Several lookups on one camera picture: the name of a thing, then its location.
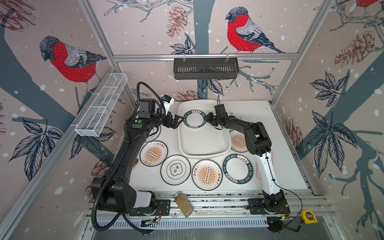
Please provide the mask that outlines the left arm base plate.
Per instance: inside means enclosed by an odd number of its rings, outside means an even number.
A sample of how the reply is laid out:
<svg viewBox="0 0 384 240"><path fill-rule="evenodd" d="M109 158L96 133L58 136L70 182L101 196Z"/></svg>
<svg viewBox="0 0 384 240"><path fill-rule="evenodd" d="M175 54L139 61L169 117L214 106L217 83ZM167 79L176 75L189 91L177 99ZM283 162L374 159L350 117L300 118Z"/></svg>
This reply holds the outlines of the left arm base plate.
<svg viewBox="0 0 384 240"><path fill-rule="evenodd" d="M133 209L129 215L133 217L168 216L170 205L170 200L156 200L156 203L151 203L149 207Z"/></svg>

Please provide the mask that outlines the large green rim plate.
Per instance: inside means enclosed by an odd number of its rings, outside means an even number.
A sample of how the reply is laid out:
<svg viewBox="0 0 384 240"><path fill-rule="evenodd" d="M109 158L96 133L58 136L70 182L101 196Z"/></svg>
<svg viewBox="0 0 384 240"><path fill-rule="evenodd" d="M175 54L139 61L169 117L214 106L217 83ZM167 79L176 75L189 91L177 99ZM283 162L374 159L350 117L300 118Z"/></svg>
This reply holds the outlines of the large green rim plate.
<svg viewBox="0 0 384 240"><path fill-rule="evenodd" d="M253 178L254 167L245 156L231 154L223 161L223 173L231 182L243 185Z"/></svg>

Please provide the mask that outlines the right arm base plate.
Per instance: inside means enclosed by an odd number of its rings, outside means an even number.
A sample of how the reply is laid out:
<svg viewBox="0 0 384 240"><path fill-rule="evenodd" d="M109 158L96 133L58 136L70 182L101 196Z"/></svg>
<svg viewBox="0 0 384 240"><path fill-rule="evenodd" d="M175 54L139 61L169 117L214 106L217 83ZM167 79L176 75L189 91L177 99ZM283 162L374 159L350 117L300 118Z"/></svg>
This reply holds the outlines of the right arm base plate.
<svg viewBox="0 0 384 240"><path fill-rule="evenodd" d="M248 199L247 209L250 210L251 215L290 215L291 210L289 208L287 200L284 200L282 204L278 205L274 210L266 210L265 199L256 198Z"/></svg>

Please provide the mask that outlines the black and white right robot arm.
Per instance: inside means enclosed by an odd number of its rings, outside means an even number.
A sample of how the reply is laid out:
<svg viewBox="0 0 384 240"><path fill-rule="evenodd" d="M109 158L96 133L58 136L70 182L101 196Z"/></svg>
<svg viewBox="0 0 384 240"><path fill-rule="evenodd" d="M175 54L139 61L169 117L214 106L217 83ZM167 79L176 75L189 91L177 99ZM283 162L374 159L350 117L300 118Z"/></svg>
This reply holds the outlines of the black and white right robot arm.
<svg viewBox="0 0 384 240"><path fill-rule="evenodd" d="M208 113L204 119L214 127L235 130L245 136L248 152L257 156L256 162L263 182L265 211L273 214L285 206L285 194L278 184L271 160L272 141L264 125L261 122L251 123L229 116L223 104L216 105L215 112Z"/></svg>

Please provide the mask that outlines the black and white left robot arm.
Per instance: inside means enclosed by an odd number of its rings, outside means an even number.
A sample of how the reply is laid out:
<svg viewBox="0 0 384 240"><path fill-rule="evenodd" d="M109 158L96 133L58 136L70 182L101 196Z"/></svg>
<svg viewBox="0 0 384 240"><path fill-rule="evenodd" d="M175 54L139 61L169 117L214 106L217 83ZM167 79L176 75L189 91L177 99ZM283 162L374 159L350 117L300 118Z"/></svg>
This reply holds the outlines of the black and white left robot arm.
<svg viewBox="0 0 384 240"><path fill-rule="evenodd" d="M151 214L156 211L156 197L151 191L137 191L130 186L130 177L137 156L140 153L150 132L159 127L176 129L182 117L168 112L174 99L168 95L155 99L141 99L138 109L126 120L124 126L125 139L114 163L101 178L91 183L94 196L93 216L97 211L130 214L139 210Z"/></svg>

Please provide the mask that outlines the small green rim plate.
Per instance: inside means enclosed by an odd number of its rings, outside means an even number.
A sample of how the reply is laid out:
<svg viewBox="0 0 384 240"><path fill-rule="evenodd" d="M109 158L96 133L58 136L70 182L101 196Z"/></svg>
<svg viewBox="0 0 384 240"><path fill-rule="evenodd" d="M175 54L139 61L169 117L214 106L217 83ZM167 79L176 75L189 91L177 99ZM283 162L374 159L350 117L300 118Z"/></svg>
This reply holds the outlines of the small green rim plate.
<svg viewBox="0 0 384 240"><path fill-rule="evenodd" d="M184 124L191 129L199 129L206 124L206 114L200 110L190 110L184 114Z"/></svg>

